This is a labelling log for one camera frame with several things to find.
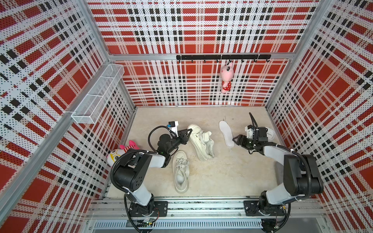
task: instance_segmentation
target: white shoe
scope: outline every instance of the white shoe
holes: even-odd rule
[[[172,170],[176,191],[179,193],[186,192],[189,186],[189,161],[184,151],[178,151],[173,155]]]
[[[209,158],[214,158],[212,146],[214,141],[210,138],[211,132],[203,132],[197,125],[191,124],[188,129],[192,129],[189,140],[192,141],[195,150],[197,151],[198,158],[201,161],[207,161]]]

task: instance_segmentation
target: wire mesh basket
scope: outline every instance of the wire mesh basket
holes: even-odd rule
[[[72,118],[77,123],[95,124],[123,74],[122,65],[107,65],[102,75],[72,114]]]

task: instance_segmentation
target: red plaid pattern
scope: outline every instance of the red plaid pattern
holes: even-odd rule
[[[137,106],[264,106],[287,60],[233,61],[231,90],[220,92],[220,70],[228,61],[132,61],[123,64],[124,83]]]
[[[373,3],[334,1],[269,110],[288,147],[317,158],[337,232],[373,230]]]
[[[293,52],[311,1],[88,0],[111,54]]]
[[[0,3],[0,192],[103,63],[76,1]],[[103,191],[129,112],[116,90],[95,125],[73,124],[0,232],[79,232]]]

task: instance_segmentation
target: pink plush toy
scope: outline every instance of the pink plush toy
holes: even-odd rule
[[[222,93],[225,94],[231,90],[231,80],[233,79],[233,63],[229,62],[220,71],[220,77],[222,78]]]
[[[123,146],[123,145],[120,145],[119,148],[120,149],[115,149],[113,151],[110,152],[110,154],[107,155],[107,163],[112,166],[114,164],[114,162],[122,155],[124,154],[125,152],[127,152],[129,149],[133,148],[133,149],[139,149],[139,147],[137,146],[137,144],[130,140],[128,142],[129,146]]]

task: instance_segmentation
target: shoe insole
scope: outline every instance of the shoe insole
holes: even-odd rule
[[[220,121],[219,122],[219,128],[220,128],[220,131],[223,133],[224,140],[225,140],[225,145],[228,148],[234,147],[233,135],[232,135],[232,131],[231,131],[231,128],[229,127],[228,123],[226,123],[223,120]]]

